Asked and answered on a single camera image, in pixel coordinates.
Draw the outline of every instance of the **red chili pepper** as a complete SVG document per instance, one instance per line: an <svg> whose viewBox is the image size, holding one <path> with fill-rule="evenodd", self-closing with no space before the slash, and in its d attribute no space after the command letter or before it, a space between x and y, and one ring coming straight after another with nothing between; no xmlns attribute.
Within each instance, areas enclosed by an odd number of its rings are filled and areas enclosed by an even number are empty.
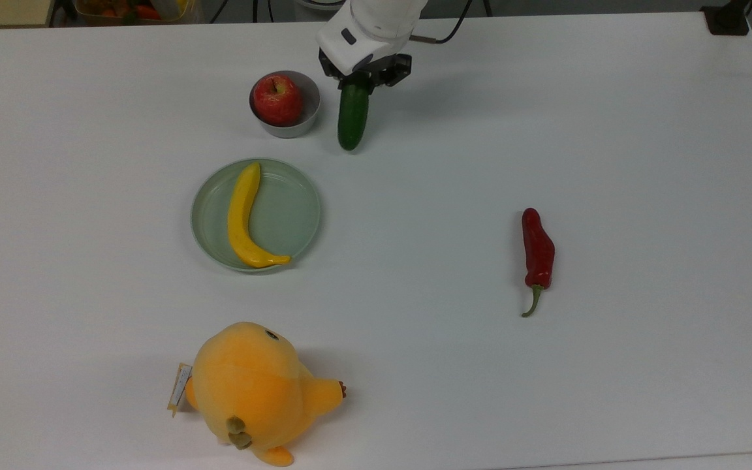
<svg viewBox="0 0 752 470"><path fill-rule="evenodd" d="M541 227L541 218L538 217L538 211L535 211L535 209L528 208L524 211L522 230L524 231L524 249L527 255L527 275L524 282L533 291L533 304L529 310L522 313L522 317L529 317L535 311L535 306L538 305L541 292L550 288L556 247Z"/></svg>

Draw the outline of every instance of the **banana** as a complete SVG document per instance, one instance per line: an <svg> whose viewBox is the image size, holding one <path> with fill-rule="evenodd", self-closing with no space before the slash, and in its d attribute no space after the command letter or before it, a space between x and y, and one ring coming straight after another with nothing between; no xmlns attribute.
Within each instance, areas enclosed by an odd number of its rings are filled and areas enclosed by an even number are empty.
<svg viewBox="0 0 752 470"><path fill-rule="evenodd" d="M228 242L242 262L253 268L265 268L274 264L287 264L292 257L271 254L257 246L248 235L248 217L257 189L260 187L260 163L249 164L234 185L234 193L228 206Z"/></svg>

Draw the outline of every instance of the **green plate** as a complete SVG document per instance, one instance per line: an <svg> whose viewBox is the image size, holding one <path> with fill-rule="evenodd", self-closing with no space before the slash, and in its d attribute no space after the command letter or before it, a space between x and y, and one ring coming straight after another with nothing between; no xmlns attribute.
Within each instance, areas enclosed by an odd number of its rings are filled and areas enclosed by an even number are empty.
<svg viewBox="0 0 752 470"><path fill-rule="evenodd" d="M251 207L248 233L274 254L287 254L292 264L304 253L319 228L321 203L315 187L294 166L265 158L236 161L214 173L193 202L191 225L201 249L219 264L243 273L277 270L289 264L252 268L228 242L228 206L236 178L254 161L260 163L260 188Z"/></svg>

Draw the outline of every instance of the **apple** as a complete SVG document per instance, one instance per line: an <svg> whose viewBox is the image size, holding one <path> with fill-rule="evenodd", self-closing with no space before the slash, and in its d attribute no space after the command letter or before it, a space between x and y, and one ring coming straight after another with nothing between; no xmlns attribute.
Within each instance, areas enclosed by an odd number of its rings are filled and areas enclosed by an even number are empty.
<svg viewBox="0 0 752 470"><path fill-rule="evenodd" d="M260 119L271 125L293 125L304 110L301 90L284 74L260 78L251 90L251 100Z"/></svg>

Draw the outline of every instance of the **cucumber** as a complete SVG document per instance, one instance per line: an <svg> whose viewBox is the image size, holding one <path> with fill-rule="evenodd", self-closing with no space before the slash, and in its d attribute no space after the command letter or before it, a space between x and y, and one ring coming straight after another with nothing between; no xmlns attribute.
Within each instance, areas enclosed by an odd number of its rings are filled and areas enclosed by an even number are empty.
<svg viewBox="0 0 752 470"><path fill-rule="evenodd" d="M338 143L346 151L358 146L368 121L370 77L364 72L344 78L341 82L341 104L338 107Z"/></svg>

